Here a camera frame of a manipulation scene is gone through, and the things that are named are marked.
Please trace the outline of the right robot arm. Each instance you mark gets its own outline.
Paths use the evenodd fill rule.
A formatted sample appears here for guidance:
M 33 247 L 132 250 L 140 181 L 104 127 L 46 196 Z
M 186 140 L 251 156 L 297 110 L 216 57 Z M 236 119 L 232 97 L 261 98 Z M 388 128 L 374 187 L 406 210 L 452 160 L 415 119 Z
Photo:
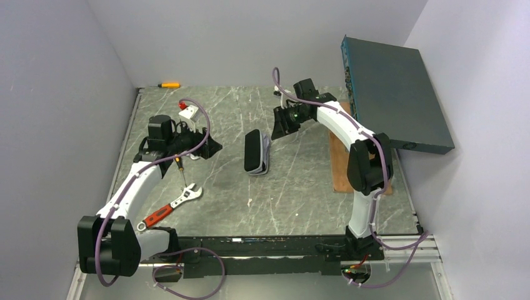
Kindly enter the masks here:
M 347 230 L 359 245 L 373 241 L 377 200 L 388 188 L 393 171 L 388 137 L 375 134 L 349 115 L 330 93 L 321 94 L 310 79 L 298 82 L 302 98 L 287 92 L 281 85 L 278 70 L 272 80 L 282 97 L 293 104 L 282 102 L 273 110 L 274 127 L 271 138 L 283 138 L 299 130 L 301 124 L 314 120 L 327 127 L 348 149 L 347 179 L 354 189 L 352 216 Z

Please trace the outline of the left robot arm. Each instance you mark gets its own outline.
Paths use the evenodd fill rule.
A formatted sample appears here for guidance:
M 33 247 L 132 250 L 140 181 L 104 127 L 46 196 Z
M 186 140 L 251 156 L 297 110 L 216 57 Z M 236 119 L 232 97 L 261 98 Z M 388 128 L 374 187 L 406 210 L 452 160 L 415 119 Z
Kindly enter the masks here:
M 102 209 L 77 224 L 82 272 L 130 277 L 143 260 L 177 256 L 181 247 L 175 229 L 154 227 L 138 234 L 132 220 L 175 159 L 188 154 L 208 159 L 222 149 L 211 137 L 209 121 L 200 131 L 191 130 L 189 124 L 163 114 L 150 117 L 148 134 L 125 181 Z

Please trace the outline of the black grey zippered case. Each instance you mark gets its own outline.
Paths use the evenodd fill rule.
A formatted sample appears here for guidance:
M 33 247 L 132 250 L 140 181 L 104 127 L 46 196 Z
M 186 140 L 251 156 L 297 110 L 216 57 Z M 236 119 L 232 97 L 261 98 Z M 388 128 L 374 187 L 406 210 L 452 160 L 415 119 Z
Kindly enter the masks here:
M 259 129 L 253 129 L 244 139 L 244 170 L 252 176 L 266 174 L 269 169 L 270 137 Z

